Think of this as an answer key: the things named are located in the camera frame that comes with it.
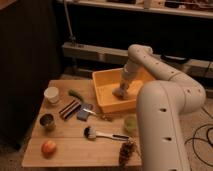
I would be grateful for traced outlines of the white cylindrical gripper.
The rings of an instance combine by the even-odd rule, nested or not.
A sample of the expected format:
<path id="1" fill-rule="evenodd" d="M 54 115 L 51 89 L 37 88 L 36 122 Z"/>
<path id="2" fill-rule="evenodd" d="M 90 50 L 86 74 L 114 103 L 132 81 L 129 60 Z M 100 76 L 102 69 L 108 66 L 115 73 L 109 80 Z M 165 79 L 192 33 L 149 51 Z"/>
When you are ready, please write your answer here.
<path id="1" fill-rule="evenodd" d="M 140 65 L 132 61 L 128 61 L 124 65 L 121 72 L 121 81 L 119 86 L 122 92 L 126 92 L 128 90 L 130 84 L 136 77 L 139 68 Z"/>

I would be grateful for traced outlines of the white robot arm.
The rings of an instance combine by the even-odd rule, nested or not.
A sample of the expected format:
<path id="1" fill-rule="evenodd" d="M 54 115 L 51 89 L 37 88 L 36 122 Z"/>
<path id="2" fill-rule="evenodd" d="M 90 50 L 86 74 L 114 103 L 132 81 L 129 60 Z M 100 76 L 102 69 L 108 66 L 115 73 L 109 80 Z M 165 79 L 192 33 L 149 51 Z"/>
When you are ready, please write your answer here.
<path id="1" fill-rule="evenodd" d="M 154 58 L 150 47 L 133 44 L 128 48 L 117 96 L 127 96 L 140 68 L 155 77 L 137 95 L 142 171 L 190 171 L 179 116 L 204 105 L 205 89 L 187 74 Z"/>

